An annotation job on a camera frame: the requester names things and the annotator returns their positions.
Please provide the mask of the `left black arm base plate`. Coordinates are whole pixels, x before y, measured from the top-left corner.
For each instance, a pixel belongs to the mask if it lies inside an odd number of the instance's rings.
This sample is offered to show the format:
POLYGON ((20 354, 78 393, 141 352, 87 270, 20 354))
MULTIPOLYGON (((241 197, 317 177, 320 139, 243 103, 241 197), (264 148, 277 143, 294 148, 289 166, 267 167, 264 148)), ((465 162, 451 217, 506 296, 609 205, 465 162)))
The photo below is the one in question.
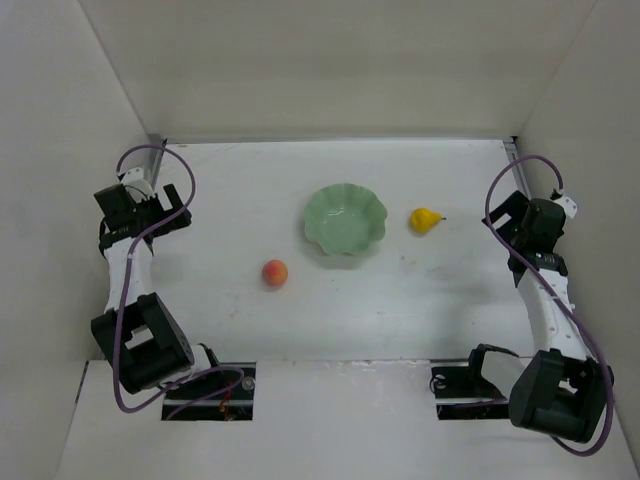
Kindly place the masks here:
POLYGON ((213 373, 167 393, 161 411, 162 421, 251 421, 256 392, 256 364, 225 364, 243 371, 213 373))

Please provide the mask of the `yellow fake pear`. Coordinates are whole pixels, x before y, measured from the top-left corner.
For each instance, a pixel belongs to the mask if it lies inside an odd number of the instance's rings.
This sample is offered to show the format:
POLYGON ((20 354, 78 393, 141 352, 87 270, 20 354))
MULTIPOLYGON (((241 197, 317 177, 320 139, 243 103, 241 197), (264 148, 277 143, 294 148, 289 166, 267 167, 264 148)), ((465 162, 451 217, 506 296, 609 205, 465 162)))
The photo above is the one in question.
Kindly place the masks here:
POLYGON ((442 214, 421 207, 412 211, 409 217, 409 225, 415 233, 422 235, 432 230, 444 220, 445 217, 442 214))

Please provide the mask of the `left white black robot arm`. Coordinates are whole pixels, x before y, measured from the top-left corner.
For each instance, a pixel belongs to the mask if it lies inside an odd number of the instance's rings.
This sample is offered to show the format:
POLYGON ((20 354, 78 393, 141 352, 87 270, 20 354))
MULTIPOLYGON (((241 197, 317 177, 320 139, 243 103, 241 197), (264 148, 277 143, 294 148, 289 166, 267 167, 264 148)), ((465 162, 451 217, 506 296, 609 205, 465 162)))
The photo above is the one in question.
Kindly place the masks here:
POLYGON ((104 214, 99 250, 108 262, 110 292, 104 313, 91 321, 91 332, 107 361, 112 362, 117 314, 121 297, 125 296, 119 381, 131 394, 219 365, 209 347, 188 342, 151 284, 153 240, 190 226, 189 211, 140 241, 133 254, 129 288, 123 289, 128 251, 134 239, 183 206, 174 185, 166 185, 164 192, 169 209, 162 206, 158 195, 147 185, 117 184, 94 195, 104 214))

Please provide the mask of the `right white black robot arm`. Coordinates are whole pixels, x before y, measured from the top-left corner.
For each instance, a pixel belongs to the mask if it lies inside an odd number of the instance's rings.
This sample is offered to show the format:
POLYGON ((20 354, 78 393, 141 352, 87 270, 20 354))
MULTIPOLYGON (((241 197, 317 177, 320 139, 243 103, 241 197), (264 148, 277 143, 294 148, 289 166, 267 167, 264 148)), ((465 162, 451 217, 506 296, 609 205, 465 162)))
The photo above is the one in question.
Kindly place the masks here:
POLYGON ((606 406, 606 375, 571 320, 568 269, 554 251, 567 218, 568 199, 529 199, 516 191, 484 218, 509 250, 507 266, 523 300, 535 354, 522 364, 514 352, 489 344, 471 351, 467 376, 486 381, 507 401, 519 428, 581 444, 589 442, 606 406))

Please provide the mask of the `red orange fake peach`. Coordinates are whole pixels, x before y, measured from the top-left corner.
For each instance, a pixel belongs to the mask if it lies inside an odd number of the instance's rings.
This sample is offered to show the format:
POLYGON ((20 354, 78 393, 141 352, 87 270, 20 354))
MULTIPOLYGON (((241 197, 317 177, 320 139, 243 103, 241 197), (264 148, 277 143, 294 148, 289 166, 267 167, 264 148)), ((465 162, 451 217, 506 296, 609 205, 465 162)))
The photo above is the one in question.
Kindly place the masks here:
POLYGON ((284 262, 272 259, 266 262, 262 268, 262 279, 269 287, 283 286, 288 279, 288 268, 284 262))

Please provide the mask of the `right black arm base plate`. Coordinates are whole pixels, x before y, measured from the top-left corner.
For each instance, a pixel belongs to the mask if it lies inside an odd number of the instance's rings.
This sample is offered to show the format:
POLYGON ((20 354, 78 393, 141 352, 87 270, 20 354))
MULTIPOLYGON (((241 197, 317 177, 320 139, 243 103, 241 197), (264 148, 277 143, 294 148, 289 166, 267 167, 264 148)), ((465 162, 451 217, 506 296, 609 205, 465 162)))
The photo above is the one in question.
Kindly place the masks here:
POLYGON ((431 368, 429 389, 436 399, 439 420, 506 420, 507 399, 484 379, 467 375, 466 365, 431 368))

